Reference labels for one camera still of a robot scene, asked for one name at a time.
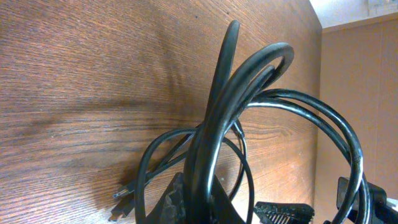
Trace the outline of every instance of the wooden desk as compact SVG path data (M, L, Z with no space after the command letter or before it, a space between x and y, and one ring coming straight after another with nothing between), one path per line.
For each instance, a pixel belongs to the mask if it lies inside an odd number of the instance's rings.
M233 19L241 23L233 70L261 47L288 42L295 59L272 87L319 92L322 31L308 1L5 0L0 17L2 223L107 223L112 194L134 178L147 145L202 121ZM273 109L241 121L256 201L312 204L317 129ZM221 151L227 191L238 165ZM178 170L146 188L147 211ZM246 179L234 204L247 207Z

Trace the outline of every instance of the black connector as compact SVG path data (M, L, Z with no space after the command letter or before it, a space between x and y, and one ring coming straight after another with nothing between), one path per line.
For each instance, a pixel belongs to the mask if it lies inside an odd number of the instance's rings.
M117 222L122 218L126 218L134 209L134 194L124 197L112 210L109 222Z
M151 182L151 180L156 177L157 175L161 174L163 171L167 170L168 168L174 166L178 162L182 161L185 159L187 156L187 152L182 153L181 155L177 156L176 158L172 159L168 163L162 165L158 169L156 169L153 172L148 172L146 175L146 182L145 182L145 187ZM134 193L134 189L136 187L136 182L132 180L130 183L127 185L124 185L118 189L118 192L113 195L113 198L118 198L118 197L123 197L129 194Z

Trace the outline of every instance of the black cable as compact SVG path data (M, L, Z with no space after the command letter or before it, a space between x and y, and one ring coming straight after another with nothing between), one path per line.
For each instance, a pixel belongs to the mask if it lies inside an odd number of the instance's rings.
M173 138L175 136L181 135L181 134L195 134L196 131L198 131L198 129L193 129L193 128L185 128L185 129L177 129L177 130L169 131L167 133L160 135L158 138L156 138L145 150L144 155L142 156L142 159L139 164L137 181L136 181L136 189L134 191L135 207L136 207L135 212L136 212L136 222L137 223L144 223L144 220L145 220L144 187L147 184L146 170L148 169L150 157L152 156L154 151L158 148L158 146L160 144L162 144L164 141L166 141L170 138ZM234 150L234 152L238 155L239 159L241 160L241 162L243 164L244 170L246 171L246 175L248 176L249 212L248 212L247 222L251 223L252 215L253 215L253 211L254 211L254 181L253 181L253 178L251 175L249 164L246 162L246 159L243 156L242 152L239 150L239 148L237 146L235 146L235 144L231 140L224 138L223 141L229 147L231 147Z
M272 98L265 98L265 97L261 97L261 95L259 95L259 97L255 97L255 99L253 99L253 101L248 104L248 108L250 107L270 107L270 108L279 108L279 109L283 109L283 110L287 110L290 112L293 112L295 114L298 114L306 119L308 119L309 121L313 122L314 124L316 124L322 131L324 131L330 138L332 138L333 142L339 141L341 142L341 138L337 138L336 135L336 131L323 119L321 119L319 116L317 116L316 114L312 113L311 111L296 105L293 102L289 102L289 101L285 101L285 100L279 100L279 99L272 99ZM362 172L358 172L358 171L354 171L351 172L351 177L350 180L359 180L359 182L361 181L361 176L362 176ZM356 193L358 191L357 189L350 189L349 186L347 188L347 194L346 194L346 198L349 198L350 195L348 194L353 194L353 199L356 196ZM337 221L333 221L332 223L342 223L344 221L344 219L348 216L349 211L351 210L351 205L352 202L349 202L349 207L347 210L342 210L339 209L339 212L342 215L338 214L335 217L335 220L337 219ZM359 223L367 223L366 222L366 215L363 216L364 219L363 220L358 220Z
M353 135L352 139L357 142L357 146L360 147L358 137L356 137L356 134L352 127L349 125L349 123L340 115L337 111L335 111L333 108L328 106L326 103L316 99L315 97L312 97L310 95L301 93L299 91L295 90L284 90L284 89L273 89L273 90L267 90L262 92L259 97L278 97L278 98L290 98L293 100L298 100L303 103L306 103L307 105L317 109L319 112L323 113L326 115L329 119L331 119L339 128L341 126L346 126L348 128L348 131ZM332 128L333 130L333 135L338 136L338 140L333 141L335 144L338 146L340 149L341 153L344 155L346 160L348 161L348 164L351 165L351 157L349 154L349 149L350 147L347 145L347 143L340 137L340 135ZM356 193L347 190L347 194L351 194L349 197L355 197ZM369 189L368 189L368 184L366 182L366 177L365 174L362 176L361 180L361 185L359 188L359 211L358 211L358 216L355 221L355 223L367 223L369 220L370 216L370 211L371 209L371 201L370 201L370 195L369 195Z
M143 223L145 219L144 187L156 175L187 157L183 175L183 200L185 214L189 223L209 223L211 219L211 188L215 165L222 142L230 146L238 155L241 165L235 186L229 195L232 200L239 189L246 171L249 181L249 212L247 222L252 220L254 208L254 186L247 163L247 145L244 132L238 120L241 113L250 107L280 108L298 114L317 125L328 135L342 152L351 166L351 173L343 203L332 223L342 223L348 216L354 198L359 191L359 212L355 223L369 221L370 196L363 174L363 155L361 146L354 130L349 123L335 110L320 100L292 90L267 90L292 63L293 48L286 43L272 44L250 56L228 79L231 71L234 51L238 39L239 23L233 21L228 27L218 58L216 72L210 90L204 122L195 128L169 131L155 139L146 149L139 166L134 191L136 205L136 221ZM280 64L275 68L268 63L281 57ZM346 141L324 119L315 113L293 102L279 98L299 100L317 109L331 119L342 131ZM232 129L241 144L240 152L225 134ZM153 172L147 172L151 155L164 141L174 136L186 134L175 147L164 157ZM171 158L192 138L187 152L175 159Z

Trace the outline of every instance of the beige wall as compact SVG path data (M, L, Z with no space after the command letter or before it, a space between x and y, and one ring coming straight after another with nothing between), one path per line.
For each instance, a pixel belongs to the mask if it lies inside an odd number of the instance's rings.
M398 20L323 34L320 99L354 127L369 182L398 198ZM349 166L318 133L314 223L336 212L337 181Z

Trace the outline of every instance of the wooden panel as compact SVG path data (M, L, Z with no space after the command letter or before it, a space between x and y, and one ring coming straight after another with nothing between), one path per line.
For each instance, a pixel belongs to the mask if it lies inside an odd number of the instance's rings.
M398 198L398 19L382 24L375 183Z
M274 87L318 96L321 26L308 1L2 1L0 220L106 223L112 194L161 133L201 122L224 33L235 70L273 42L295 60ZM277 110L242 117L256 200L313 202L316 129ZM158 161L173 142L154 155ZM238 158L217 174L231 190ZM146 189L147 211L182 164ZM245 180L235 206L246 209ZM133 222L134 215L126 219Z
M320 99L341 113L358 135L368 182L391 198L398 197L397 25L394 20L323 34L320 82ZM349 176L349 165L319 132L315 223L336 215L341 176Z

